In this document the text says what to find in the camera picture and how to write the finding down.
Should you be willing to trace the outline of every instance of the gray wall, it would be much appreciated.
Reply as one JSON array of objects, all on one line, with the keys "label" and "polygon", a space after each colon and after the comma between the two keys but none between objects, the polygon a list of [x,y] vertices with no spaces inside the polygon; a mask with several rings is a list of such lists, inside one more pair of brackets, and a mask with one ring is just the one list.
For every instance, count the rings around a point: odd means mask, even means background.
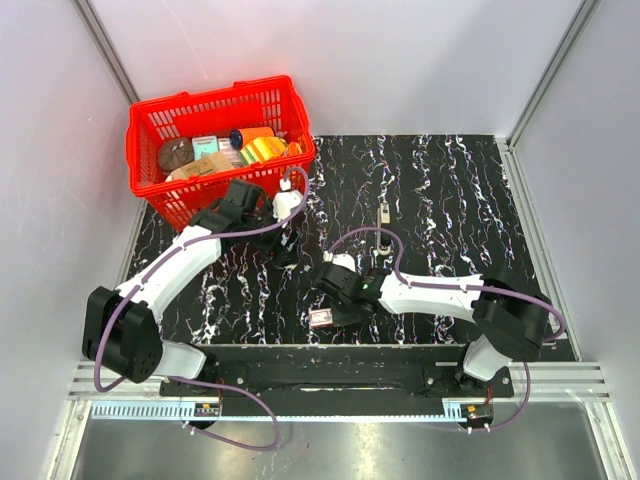
[{"label": "gray wall", "polygon": [[504,136],[580,0],[92,3],[143,98],[285,73],[315,134]]},{"label": "gray wall", "polygon": [[80,358],[88,293],[112,286],[138,200],[127,105],[68,0],[0,17],[0,477],[39,478]]},{"label": "gray wall", "polygon": [[604,1],[517,151],[574,316],[640,461],[640,2]]}]

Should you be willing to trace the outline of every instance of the marble tabletop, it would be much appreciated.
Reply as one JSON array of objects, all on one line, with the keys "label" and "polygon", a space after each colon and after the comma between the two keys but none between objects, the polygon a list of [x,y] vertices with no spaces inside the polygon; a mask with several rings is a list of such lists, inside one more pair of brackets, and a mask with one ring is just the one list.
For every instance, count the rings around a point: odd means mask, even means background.
[{"label": "marble tabletop", "polygon": [[[164,313],[166,339],[196,344],[432,344],[473,336],[466,322],[425,314],[373,315],[345,328],[309,328],[328,306],[312,288],[322,252],[345,232],[374,226],[381,201],[405,241],[401,270],[462,276],[506,265],[535,281],[509,184],[492,136],[316,137],[299,262],[278,269],[252,245],[238,245],[201,272]],[[129,275],[164,251],[176,232],[147,207]],[[375,235],[347,240],[360,271],[377,257]]]}]

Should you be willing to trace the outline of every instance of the brown round object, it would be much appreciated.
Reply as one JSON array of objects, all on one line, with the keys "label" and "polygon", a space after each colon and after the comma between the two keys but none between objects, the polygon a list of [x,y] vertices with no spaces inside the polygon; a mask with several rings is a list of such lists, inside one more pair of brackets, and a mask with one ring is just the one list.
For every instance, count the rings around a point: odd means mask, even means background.
[{"label": "brown round object", "polygon": [[158,152],[158,166],[167,175],[193,161],[193,145],[187,137],[169,140]]}]

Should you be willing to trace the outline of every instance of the item in basket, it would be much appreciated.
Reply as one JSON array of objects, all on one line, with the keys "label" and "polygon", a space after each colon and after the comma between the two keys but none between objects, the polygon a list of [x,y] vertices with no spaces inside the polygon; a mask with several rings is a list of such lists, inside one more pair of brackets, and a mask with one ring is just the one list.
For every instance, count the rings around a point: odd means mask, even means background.
[{"label": "item in basket", "polygon": [[281,157],[286,148],[286,142],[278,137],[259,137],[249,142],[240,153],[244,164],[249,166]]},{"label": "item in basket", "polygon": [[215,152],[206,157],[202,157],[200,160],[185,165],[182,168],[178,168],[171,172],[171,178],[173,180],[185,180],[193,176],[204,176],[212,173],[224,172],[227,170],[233,170],[235,167],[231,164],[227,157],[222,152]]},{"label": "item in basket", "polygon": [[231,141],[228,138],[218,138],[218,148],[224,154],[224,156],[227,157],[234,168],[244,167],[240,152],[231,146]]},{"label": "item in basket", "polygon": [[284,151],[284,155],[290,157],[292,155],[300,155],[302,153],[302,148],[298,142],[291,142],[287,145],[287,149]]},{"label": "item in basket", "polygon": [[207,155],[216,153],[218,148],[218,137],[215,135],[208,135],[206,137],[193,137],[191,139],[193,143],[193,155],[195,160],[200,160]]},{"label": "item in basket", "polygon": [[158,151],[158,166],[164,173],[171,173],[193,160],[193,145],[186,137],[169,140]]},{"label": "item in basket", "polygon": [[249,142],[258,137],[273,137],[274,133],[270,127],[258,127],[258,128],[240,128],[237,130],[231,130],[229,134],[229,140],[231,146],[236,150],[241,150],[246,147]]}]

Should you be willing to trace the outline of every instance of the small bottle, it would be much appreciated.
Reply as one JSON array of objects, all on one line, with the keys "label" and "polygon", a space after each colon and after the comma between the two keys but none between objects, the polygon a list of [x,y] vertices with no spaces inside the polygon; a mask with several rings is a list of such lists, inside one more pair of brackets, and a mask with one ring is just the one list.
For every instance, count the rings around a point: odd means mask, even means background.
[{"label": "small bottle", "polygon": [[233,148],[241,150],[242,147],[254,138],[273,136],[274,133],[271,127],[240,128],[237,130],[231,130],[231,133],[229,134],[229,141]]}]

